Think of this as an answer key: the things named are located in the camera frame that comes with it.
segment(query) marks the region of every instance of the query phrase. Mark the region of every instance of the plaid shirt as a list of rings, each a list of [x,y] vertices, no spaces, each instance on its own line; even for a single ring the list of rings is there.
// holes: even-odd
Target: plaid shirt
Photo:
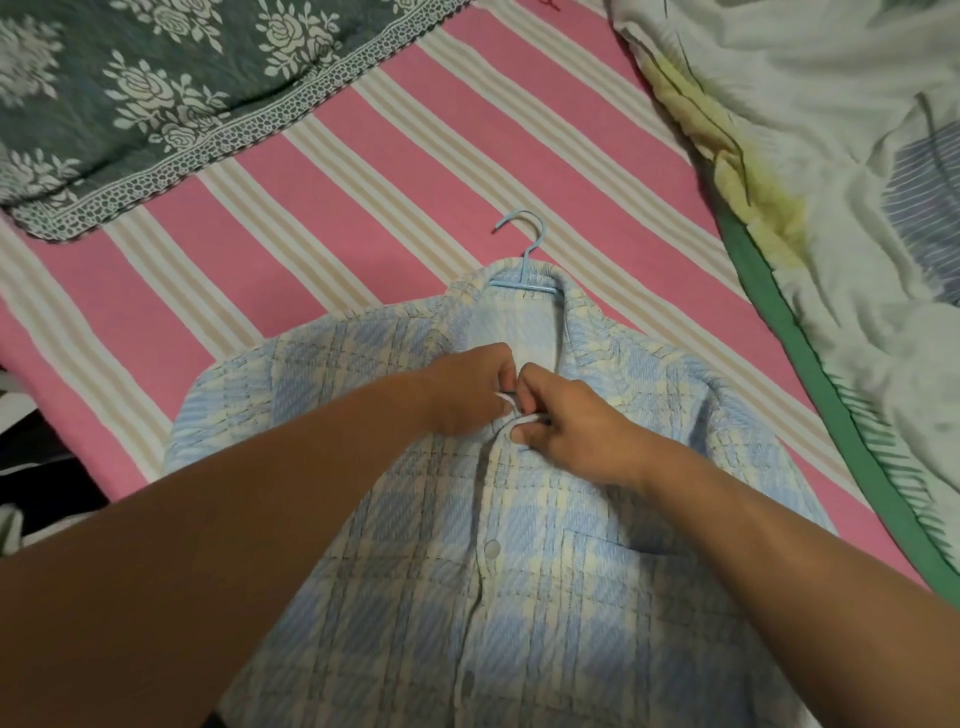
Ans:
[[[585,380],[831,528],[774,435],[707,367],[605,318],[554,266],[534,264],[534,279],[562,297],[488,286],[517,266],[499,261],[433,299],[324,316],[216,365],[187,396],[167,470],[378,377],[506,340],[518,363]],[[634,493],[512,443],[517,421],[427,437],[397,459],[224,696],[227,724],[812,723],[671,528]]]

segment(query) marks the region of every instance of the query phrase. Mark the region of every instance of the left hand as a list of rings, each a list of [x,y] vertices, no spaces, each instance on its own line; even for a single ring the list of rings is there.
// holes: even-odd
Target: left hand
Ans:
[[[414,374],[424,384],[427,422],[437,434],[469,435],[513,409],[496,395],[516,389],[514,353],[506,344],[447,354]]]

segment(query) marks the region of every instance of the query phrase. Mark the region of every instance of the striped bedsheet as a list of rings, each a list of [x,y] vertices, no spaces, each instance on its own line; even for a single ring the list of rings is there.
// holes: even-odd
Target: striped bedsheet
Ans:
[[[913,574],[740,287],[602,0],[482,0],[284,133],[79,244],[0,221],[0,361],[111,498],[155,479],[196,376],[327,311],[439,294],[529,245],[710,362],[839,532]]]

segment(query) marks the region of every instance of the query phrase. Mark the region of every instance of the blue plastic hanger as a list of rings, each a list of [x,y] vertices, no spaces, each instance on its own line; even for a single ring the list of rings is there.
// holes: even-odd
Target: blue plastic hanger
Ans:
[[[490,285],[495,285],[498,288],[518,288],[521,291],[540,291],[541,293],[553,293],[560,295],[561,291],[549,285],[534,285],[533,283],[527,282],[527,261],[530,259],[530,253],[540,247],[540,243],[543,242],[543,236],[546,235],[546,223],[540,219],[540,216],[536,212],[532,212],[528,209],[515,209],[513,212],[508,213],[500,222],[493,226],[493,231],[497,232],[505,224],[509,223],[515,217],[521,213],[526,212],[528,215],[533,217],[540,223],[540,228],[538,230],[539,235],[534,241],[534,244],[523,251],[523,263],[520,265],[520,283],[514,283],[511,280],[491,280]]]

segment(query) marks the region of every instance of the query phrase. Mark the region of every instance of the shirt button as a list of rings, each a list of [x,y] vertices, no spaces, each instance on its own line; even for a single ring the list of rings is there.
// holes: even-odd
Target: shirt button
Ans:
[[[464,682],[460,686],[460,697],[466,700],[473,693],[473,670],[464,673]]]

